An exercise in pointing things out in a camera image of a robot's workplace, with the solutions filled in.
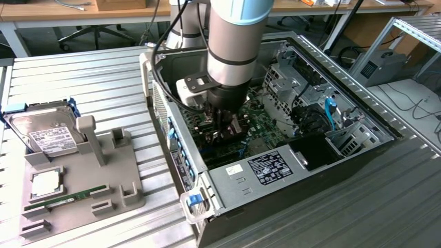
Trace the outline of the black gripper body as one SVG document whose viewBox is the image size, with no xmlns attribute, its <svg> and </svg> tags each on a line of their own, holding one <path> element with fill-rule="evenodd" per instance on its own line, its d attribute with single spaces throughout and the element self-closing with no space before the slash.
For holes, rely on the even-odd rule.
<svg viewBox="0 0 441 248">
<path fill-rule="evenodd" d="M 237 113 L 247 100 L 249 85 L 251 80 L 237 86 L 220 85 L 208 89 L 208 102 L 216 109 Z"/>
</svg>

